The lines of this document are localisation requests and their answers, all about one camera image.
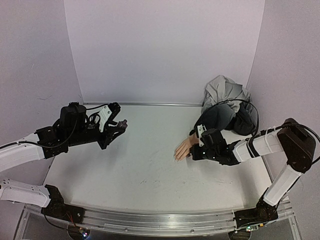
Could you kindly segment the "nail polish bottle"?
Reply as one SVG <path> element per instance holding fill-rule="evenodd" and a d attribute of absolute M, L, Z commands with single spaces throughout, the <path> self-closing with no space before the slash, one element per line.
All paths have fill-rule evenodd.
<path fill-rule="evenodd" d="M 128 127 L 128 121 L 126 119 L 119 121 L 117 127 L 126 129 Z"/>

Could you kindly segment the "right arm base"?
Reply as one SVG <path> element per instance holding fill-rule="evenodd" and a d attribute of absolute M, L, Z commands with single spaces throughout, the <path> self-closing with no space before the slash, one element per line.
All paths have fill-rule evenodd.
<path fill-rule="evenodd" d="M 237 210 L 234 213 L 234 220 L 237 230 L 247 229 L 251 226 L 267 224 L 270 221 L 278 219 L 278 206 L 280 200 L 276 204 L 268 204 L 262 195 L 257 204 L 253 208 Z"/>

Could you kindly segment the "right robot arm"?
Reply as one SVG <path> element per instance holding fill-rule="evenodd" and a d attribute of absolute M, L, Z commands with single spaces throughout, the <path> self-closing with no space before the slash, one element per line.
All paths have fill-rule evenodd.
<path fill-rule="evenodd" d="M 314 157 L 319 135 L 293 118 L 232 143 L 227 143 L 218 129 L 200 126 L 197 134 L 198 142 L 189 149 L 194 161 L 211 160 L 235 166 L 277 153 L 285 155 L 284 167 L 261 197 L 261 205 L 267 207 L 275 207 L 296 181 L 320 160 Z"/>

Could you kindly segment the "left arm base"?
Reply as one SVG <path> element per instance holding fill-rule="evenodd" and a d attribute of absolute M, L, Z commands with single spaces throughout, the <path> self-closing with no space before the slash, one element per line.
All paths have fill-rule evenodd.
<path fill-rule="evenodd" d="M 44 186 L 49 193 L 50 202 L 47 207 L 41 208 L 41 213 L 46 217 L 81 224 L 84 220 L 85 209 L 83 207 L 66 204 L 63 196 L 56 186 L 46 184 Z"/>

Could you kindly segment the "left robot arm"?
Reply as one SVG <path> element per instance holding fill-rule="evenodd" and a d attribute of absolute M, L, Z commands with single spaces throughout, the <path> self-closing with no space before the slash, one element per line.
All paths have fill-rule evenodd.
<path fill-rule="evenodd" d="M 71 102 L 60 111 L 52 125 L 0 147 L 0 170 L 6 171 L 32 161 L 50 159 L 67 153 L 70 147 L 97 143 L 105 150 L 117 137 L 124 134 L 127 120 L 116 122 L 121 106 L 117 102 L 97 106 L 87 115 L 88 108 Z M 56 218 L 68 213 L 59 190 L 51 185 L 31 185 L 5 178 L 0 185 L 0 198 L 4 201 L 31 204 L 47 208 Z"/>

